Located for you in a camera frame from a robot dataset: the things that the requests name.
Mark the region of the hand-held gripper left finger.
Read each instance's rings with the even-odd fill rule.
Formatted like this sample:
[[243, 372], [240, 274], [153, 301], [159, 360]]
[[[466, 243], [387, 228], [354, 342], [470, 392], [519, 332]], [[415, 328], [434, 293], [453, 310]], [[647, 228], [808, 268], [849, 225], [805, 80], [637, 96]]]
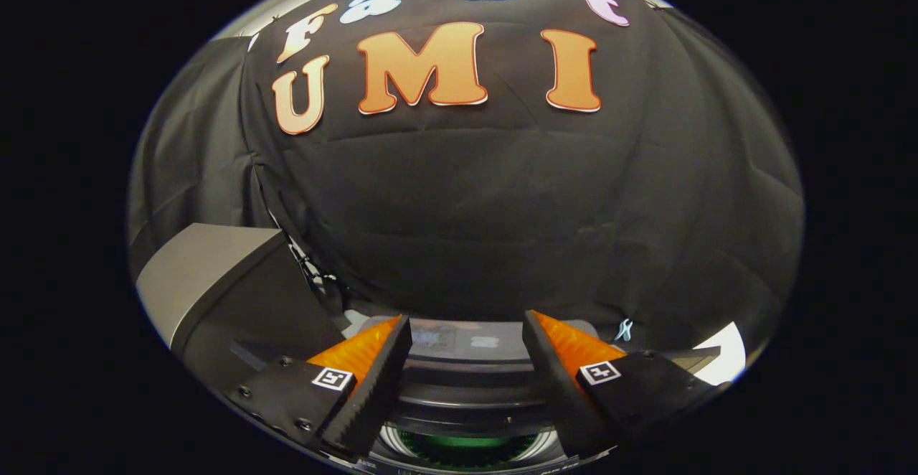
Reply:
[[358, 461], [397, 401], [411, 347], [410, 319], [399, 315], [309, 359], [280, 357], [226, 398], [302, 448]]

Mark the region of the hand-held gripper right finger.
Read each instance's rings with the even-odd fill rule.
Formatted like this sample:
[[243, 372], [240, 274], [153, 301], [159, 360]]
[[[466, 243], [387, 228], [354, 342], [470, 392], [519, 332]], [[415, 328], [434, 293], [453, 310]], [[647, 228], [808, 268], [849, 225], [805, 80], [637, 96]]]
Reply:
[[642, 442], [696, 412], [728, 389], [678, 363], [718, 357], [713, 348], [626, 353], [559, 319], [530, 309], [522, 341], [539, 393], [568, 456], [587, 458]]

